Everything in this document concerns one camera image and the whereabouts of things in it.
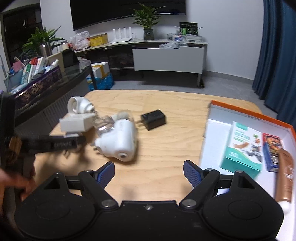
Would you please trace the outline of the left hand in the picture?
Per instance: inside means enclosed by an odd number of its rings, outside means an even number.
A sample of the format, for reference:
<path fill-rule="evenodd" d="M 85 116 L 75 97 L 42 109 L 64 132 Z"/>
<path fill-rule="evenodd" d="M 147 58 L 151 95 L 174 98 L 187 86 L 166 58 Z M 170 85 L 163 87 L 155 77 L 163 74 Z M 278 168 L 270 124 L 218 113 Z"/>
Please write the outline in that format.
<path fill-rule="evenodd" d="M 30 169 L 29 178 L 24 177 L 18 172 L 5 171 L 1 168 L 1 216 L 3 216 L 3 202 L 4 202 L 4 193 L 5 188 L 13 187 L 17 189 L 23 189 L 21 194 L 21 200 L 24 201 L 35 189 L 36 182 L 34 176 L 36 175 L 36 170 L 34 166 Z"/>

